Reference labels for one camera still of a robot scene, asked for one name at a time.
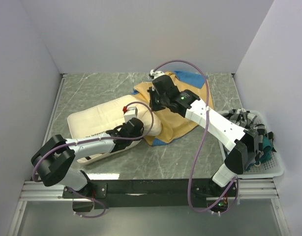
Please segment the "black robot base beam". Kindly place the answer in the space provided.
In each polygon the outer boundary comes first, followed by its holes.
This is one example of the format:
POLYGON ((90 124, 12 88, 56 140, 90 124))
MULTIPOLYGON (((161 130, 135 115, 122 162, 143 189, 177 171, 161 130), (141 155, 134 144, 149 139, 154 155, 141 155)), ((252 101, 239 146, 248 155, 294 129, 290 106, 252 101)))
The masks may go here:
MULTIPOLYGON (((80 194, 112 207, 175 207, 188 205, 187 179, 91 180, 80 194)), ((206 208, 226 187, 209 178, 195 178, 190 189, 194 208, 206 208)))

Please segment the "yellow and blue pillowcase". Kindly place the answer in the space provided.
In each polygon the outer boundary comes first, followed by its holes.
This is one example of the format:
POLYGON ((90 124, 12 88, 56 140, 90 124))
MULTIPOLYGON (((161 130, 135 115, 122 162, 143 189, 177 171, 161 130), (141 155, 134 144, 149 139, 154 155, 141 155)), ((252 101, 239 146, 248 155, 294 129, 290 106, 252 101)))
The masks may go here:
MULTIPOLYGON (((201 74, 188 71, 167 71, 166 75, 170 76, 179 91, 188 89, 206 101, 207 90, 205 82, 207 77, 201 74)), ((141 82, 134 86, 134 96, 145 103, 149 104, 150 96, 147 90, 151 82, 141 82)), ((158 135, 149 133, 145 140, 150 146, 162 146, 184 136, 192 131, 197 124, 181 117, 179 114, 172 113, 169 109, 154 112, 154 117, 161 122, 161 132, 158 135)))

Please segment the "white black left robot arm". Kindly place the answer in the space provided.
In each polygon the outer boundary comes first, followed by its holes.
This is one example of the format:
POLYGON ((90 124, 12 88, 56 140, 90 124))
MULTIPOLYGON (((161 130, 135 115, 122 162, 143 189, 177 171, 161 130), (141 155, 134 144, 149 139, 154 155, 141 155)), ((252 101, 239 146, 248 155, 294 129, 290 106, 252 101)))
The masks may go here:
POLYGON ((62 135, 55 135, 31 158, 33 173, 39 175, 46 187, 65 185, 85 198, 92 191, 90 179, 83 171, 73 169, 72 163, 80 158, 124 150, 133 141, 140 140, 143 131, 144 124, 132 118, 97 137, 64 139, 62 135))

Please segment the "teal green cloth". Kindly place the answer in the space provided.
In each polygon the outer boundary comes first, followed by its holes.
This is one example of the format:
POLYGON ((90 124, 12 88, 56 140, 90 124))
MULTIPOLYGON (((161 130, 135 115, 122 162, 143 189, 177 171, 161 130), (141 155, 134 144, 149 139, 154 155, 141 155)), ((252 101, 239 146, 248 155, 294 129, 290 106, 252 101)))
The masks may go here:
POLYGON ((249 171, 252 167, 259 167, 261 164, 271 160, 271 152, 276 152, 273 141, 274 138, 272 132, 265 136, 258 136, 258 151, 254 160, 245 169, 246 171, 249 171))

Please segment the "black white checkered cloth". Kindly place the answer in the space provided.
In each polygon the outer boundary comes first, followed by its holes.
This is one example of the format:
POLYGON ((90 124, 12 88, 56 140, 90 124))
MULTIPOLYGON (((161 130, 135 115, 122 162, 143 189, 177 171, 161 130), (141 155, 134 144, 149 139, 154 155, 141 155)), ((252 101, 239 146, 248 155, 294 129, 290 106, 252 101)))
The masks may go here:
POLYGON ((260 135, 265 136, 272 132, 272 131, 268 131, 267 127, 263 123, 256 122, 256 119, 258 118, 256 114, 251 113, 249 110, 246 110, 244 108, 224 110, 224 111, 219 111, 218 113, 240 127, 243 127, 245 129, 256 130, 258 132, 258 136, 260 135))

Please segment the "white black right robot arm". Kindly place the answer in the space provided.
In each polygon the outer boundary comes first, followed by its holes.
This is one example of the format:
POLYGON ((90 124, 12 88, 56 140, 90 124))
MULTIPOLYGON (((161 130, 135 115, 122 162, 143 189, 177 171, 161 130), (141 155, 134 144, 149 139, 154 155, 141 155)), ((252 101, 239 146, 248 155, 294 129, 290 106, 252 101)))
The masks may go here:
POLYGON ((171 112, 195 122, 216 137, 229 151, 224 163, 212 177, 210 192, 221 196, 227 184, 243 174, 258 151, 258 133, 240 127, 210 108, 195 93, 186 89, 179 91, 170 76, 156 73, 151 76, 150 107, 153 111, 168 108, 171 112))

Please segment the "aluminium frame rail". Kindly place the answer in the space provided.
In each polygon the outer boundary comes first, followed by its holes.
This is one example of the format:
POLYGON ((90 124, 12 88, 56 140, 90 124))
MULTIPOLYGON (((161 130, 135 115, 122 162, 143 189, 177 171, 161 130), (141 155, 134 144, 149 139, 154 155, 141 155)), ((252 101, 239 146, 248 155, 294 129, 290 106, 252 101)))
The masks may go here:
MULTIPOLYGON (((147 194, 181 194, 187 196, 187 179, 153 180, 94 180, 95 196, 107 199, 113 194, 143 196, 147 194)), ((272 179, 240 179, 228 190, 228 196, 234 197, 238 191, 240 199, 277 199, 278 193, 272 179)), ((67 187, 57 184, 45 187, 43 183, 26 181, 23 185, 20 201, 56 201, 78 199, 67 187)))

